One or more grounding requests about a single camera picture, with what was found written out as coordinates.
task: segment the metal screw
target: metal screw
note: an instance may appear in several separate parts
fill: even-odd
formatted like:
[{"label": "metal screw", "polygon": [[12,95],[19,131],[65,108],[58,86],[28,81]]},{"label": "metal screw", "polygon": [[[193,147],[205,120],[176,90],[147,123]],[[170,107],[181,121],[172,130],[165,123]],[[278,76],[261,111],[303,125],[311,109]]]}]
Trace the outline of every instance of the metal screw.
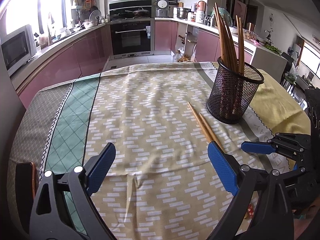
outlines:
[{"label": "metal screw", "polygon": [[46,171],[46,172],[44,173],[44,175],[45,175],[46,177],[50,177],[50,176],[52,175],[52,171]]},{"label": "metal screw", "polygon": [[83,170],[83,167],[82,166],[76,166],[74,169],[73,169],[73,171],[75,172],[75,173],[79,173],[79,172],[81,172]]},{"label": "metal screw", "polygon": [[241,171],[249,171],[250,167],[248,165],[242,165],[241,166]]},{"label": "metal screw", "polygon": [[279,176],[280,175],[280,172],[278,170],[273,170],[272,171],[272,174],[275,175],[275,176]]}]

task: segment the kitchen cabinet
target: kitchen cabinet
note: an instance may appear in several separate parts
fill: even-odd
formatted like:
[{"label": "kitchen cabinet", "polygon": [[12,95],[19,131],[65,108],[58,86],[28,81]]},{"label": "kitchen cabinet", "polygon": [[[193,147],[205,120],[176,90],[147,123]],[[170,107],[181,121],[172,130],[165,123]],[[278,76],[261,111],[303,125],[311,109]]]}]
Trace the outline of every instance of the kitchen cabinet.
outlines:
[{"label": "kitchen cabinet", "polygon": [[[239,58],[239,53],[238,53],[238,46],[235,45],[235,49],[236,49],[236,55],[237,55],[237,58]],[[218,47],[217,47],[217,52],[216,52],[216,56],[214,58],[214,61],[215,62],[218,62],[218,58],[221,57],[221,44],[220,44],[220,39],[219,39],[219,42],[218,42]],[[246,51],[244,52],[244,61],[248,64],[250,64],[251,62],[251,58],[252,58],[252,55],[250,55],[249,53],[247,53]]]},{"label": "kitchen cabinet", "polygon": [[93,75],[103,70],[107,59],[104,54],[100,29],[88,33],[76,42],[74,47],[83,76]]},{"label": "kitchen cabinet", "polygon": [[215,61],[219,37],[204,30],[199,30],[196,46],[196,61]]},{"label": "kitchen cabinet", "polygon": [[155,23],[155,50],[171,51],[172,21],[156,21]]},{"label": "kitchen cabinet", "polygon": [[76,59],[76,50],[71,46],[52,60],[19,95],[25,108],[28,108],[35,94],[48,86],[73,80],[81,76],[81,70]]},{"label": "kitchen cabinet", "polygon": [[101,28],[101,37],[104,56],[106,60],[108,60],[108,58],[113,55],[110,25]]},{"label": "kitchen cabinet", "polygon": [[176,53],[176,43],[178,35],[178,23],[172,22],[171,51]]}]

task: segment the phone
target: phone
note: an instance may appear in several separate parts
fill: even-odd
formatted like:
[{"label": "phone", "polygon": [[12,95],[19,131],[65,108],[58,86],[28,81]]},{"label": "phone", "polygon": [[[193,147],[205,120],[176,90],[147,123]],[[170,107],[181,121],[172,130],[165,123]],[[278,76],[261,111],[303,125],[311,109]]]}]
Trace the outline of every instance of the phone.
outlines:
[{"label": "phone", "polygon": [[36,195],[36,166],[34,163],[16,165],[15,191],[20,222],[28,234],[33,200]]}]

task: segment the window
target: window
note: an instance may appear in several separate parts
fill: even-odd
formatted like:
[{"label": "window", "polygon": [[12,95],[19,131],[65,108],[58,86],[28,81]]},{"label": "window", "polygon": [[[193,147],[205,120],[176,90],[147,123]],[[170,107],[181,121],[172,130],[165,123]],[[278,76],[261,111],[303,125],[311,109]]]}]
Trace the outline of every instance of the window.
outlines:
[{"label": "window", "polygon": [[70,0],[67,3],[66,1],[10,0],[6,14],[7,34],[27,24],[31,25],[33,33],[48,33],[49,13],[54,20],[55,30],[66,27],[66,10],[70,10],[67,14],[68,18],[71,17],[71,3]]},{"label": "window", "polygon": [[301,62],[320,77],[320,54],[308,44],[303,48]]},{"label": "window", "polygon": [[10,0],[7,6],[7,34],[30,24],[33,33],[39,33],[38,0]]}]

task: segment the mesh cup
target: mesh cup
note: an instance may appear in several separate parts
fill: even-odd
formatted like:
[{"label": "mesh cup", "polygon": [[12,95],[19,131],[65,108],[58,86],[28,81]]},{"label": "mesh cup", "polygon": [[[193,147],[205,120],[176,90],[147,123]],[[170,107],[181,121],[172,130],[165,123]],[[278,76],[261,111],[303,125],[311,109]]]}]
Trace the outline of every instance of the mesh cup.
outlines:
[{"label": "mesh cup", "polygon": [[235,124],[247,110],[259,85],[264,83],[264,77],[248,63],[244,63],[244,75],[228,69],[221,57],[218,63],[218,73],[207,100],[207,108],[219,121]]}]

